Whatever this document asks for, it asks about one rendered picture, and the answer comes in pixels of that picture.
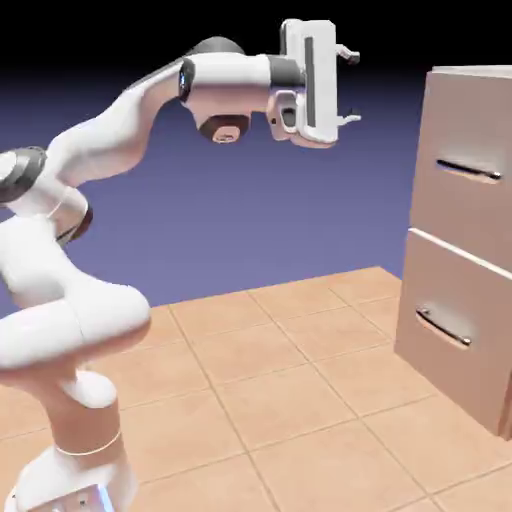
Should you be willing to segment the large light wood drawer front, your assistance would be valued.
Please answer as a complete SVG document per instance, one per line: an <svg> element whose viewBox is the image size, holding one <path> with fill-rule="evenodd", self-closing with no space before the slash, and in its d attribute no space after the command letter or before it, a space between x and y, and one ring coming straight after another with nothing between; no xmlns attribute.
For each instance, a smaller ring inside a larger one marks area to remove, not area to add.
<svg viewBox="0 0 512 512"><path fill-rule="evenodd" d="M437 159L502 178L447 171ZM410 224L512 272L512 66L427 74Z"/></svg>

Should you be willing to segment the small light wood drawer front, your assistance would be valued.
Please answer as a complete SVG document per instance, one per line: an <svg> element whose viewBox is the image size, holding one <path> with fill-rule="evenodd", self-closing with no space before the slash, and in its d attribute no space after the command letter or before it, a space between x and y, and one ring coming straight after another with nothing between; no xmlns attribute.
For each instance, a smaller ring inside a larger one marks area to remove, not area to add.
<svg viewBox="0 0 512 512"><path fill-rule="evenodd" d="M416 316L472 339L456 344ZM493 434L512 439L512 273L409 230L395 351Z"/></svg>

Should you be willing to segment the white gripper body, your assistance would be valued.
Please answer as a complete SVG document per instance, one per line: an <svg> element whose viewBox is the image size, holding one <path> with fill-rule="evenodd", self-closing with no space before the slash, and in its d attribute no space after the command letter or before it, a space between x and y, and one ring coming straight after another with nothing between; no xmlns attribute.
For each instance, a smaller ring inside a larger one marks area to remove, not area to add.
<svg viewBox="0 0 512 512"><path fill-rule="evenodd" d="M305 90L296 97L291 142L329 148L338 140L336 27L328 20L287 19L281 36L285 55L305 74Z"/></svg>

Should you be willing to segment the light wood cabinet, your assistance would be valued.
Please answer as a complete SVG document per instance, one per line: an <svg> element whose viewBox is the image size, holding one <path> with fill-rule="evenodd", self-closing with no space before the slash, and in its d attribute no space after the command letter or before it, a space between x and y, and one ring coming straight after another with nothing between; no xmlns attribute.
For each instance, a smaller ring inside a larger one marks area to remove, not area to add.
<svg viewBox="0 0 512 512"><path fill-rule="evenodd" d="M409 232L409 230L410 230L410 229L412 229L412 228L414 228L414 227L412 227L412 226L411 226L410 221L409 221L409 228L408 228L408 232Z"/></svg>

